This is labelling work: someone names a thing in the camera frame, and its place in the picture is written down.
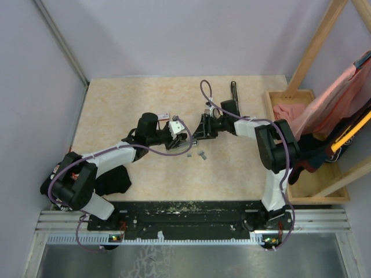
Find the black silver stapler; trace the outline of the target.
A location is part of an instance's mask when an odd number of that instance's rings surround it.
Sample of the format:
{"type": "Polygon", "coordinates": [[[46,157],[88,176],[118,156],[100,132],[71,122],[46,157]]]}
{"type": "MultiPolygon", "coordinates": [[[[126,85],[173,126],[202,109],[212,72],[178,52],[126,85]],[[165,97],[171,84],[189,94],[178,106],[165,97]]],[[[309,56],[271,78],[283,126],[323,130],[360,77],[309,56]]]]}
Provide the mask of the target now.
{"type": "Polygon", "coordinates": [[[240,116],[241,114],[240,114],[240,109],[239,109],[239,101],[238,101],[236,81],[231,81],[230,89],[231,89],[232,99],[235,101],[235,104],[236,104],[237,115],[240,116]]]}
{"type": "Polygon", "coordinates": [[[190,147],[190,145],[191,145],[190,141],[187,140],[185,142],[181,142],[180,144],[178,144],[174,148],[168,149],[166,152],[167,153],[179,153],[179,152],[183,152],[186,149],[188,149],[190,147]]]}

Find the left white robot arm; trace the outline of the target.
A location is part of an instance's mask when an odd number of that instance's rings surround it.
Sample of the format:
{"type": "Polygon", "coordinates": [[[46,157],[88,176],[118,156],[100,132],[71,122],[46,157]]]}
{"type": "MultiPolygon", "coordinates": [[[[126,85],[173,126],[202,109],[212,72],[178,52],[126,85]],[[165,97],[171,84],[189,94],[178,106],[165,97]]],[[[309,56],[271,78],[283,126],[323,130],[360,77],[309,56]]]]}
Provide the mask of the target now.
{"type": "Polygon", "coordinates": [[[158,115],[146,112],[119,143],[84,155],[69,152],[42,183],[41,194],[54,204],[94,215],[109,230],[117,228],[121,216],[114,212],[112,203],[96,192],[97,180],[121,166],[140,160],[156,145],[164,145],[169,151],[181,143],[192,142],[189,128],[178,116],[167,121],[162,129],[158,128],[158,122],[158,115]]]}

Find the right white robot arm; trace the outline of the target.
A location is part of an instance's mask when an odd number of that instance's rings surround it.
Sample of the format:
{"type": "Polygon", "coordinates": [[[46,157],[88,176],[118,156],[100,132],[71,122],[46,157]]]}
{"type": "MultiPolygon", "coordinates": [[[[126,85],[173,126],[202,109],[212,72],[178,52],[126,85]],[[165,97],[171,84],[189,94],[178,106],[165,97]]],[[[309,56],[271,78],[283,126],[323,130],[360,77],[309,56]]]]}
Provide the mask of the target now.
{"type": "Polygon", "coordinates": [[[299,158],[300,149],[285,120],[241,117],[237,102],[227,100],[217,108],[210,101],[193,134],[196,140],[217,138],[220,132],[256,140],[263,166],[267,169],[265,191],[261,203],[264,211],[259,214],[263,228],[272,229],[279,223],[278,212],[286,205],[285,193],[293,163],[299,158]]]}

